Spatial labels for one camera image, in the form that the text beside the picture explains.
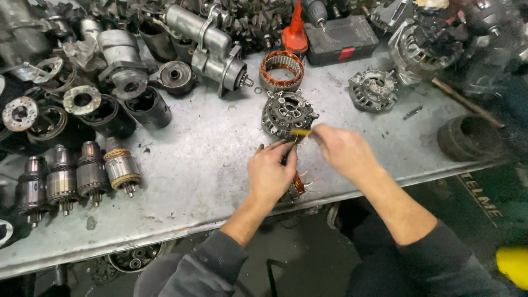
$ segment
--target red object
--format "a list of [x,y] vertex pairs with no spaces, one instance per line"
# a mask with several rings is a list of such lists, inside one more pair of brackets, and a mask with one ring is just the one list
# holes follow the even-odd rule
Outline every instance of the red object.
[[282,31],[282,43],[287,51],[302,53],[308,50],[308,38],[304,32],[304,22],[300,18],[300,0],[297,0],[290,26]]
[[339,55],[339,61],[348,60],[348,58],[350,58],[352,56],[353,52],[354,52],[354,48],[341,50],[341,54]]

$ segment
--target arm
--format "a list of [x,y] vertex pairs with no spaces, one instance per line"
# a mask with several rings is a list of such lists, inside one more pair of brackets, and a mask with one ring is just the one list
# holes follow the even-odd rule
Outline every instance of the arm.
[[365,194],[394,238],[407,270],[426,291],[503,292],[460,239],[389,177],[358,132],[323,124],[314,127],[311,137],[328,163]]
[[[286,165],[281,161],[286,158]],[[248,162],[250,191],[231,218],[185,255],[159,296],[231,296],[242,264],[244,248],[287,191],[297,167],[294,143],[260,145]]]

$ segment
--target metal washer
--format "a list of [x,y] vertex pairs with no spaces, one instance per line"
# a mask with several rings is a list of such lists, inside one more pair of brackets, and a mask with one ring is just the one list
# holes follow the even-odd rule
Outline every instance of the metal washer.
[[[90,103],[79,106],[75,104],[75,97],[78,95],[87,94],[91,97]],[[80,86],[71,88],[64,94],[64,110],[74,115],[82,116],[92,113],[101,105],[101,93],[92,86]]]
[[[21,109],[21,112],[25,110],[25,116],[20,118],[13,117],[13,111]],[[18,97],[15,100],[9,102],[2,112],[2,120],[6,128],[11,131],[20,132],[28,129],[35,123],[36,117],[39,115],[39,107],[35,100],[30,97]]]

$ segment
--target yellow object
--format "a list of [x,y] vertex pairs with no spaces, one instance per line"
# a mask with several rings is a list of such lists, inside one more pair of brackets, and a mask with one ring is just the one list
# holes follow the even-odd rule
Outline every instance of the yellow object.
[[516,286],[528,290],[528,247],[501,247],[495,253],[501,273]]
[[290,133],[293,135],[308,136],[311,133],[311,131],[307,129],[292,128]]

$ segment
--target right hand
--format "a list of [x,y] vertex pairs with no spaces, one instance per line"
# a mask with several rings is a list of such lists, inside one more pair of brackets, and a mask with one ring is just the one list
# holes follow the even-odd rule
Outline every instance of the right hand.
[[312,128],[310,137],[319,144],[330,166],[356,184],[384,171],[369,144],[356,131],[319,124]]

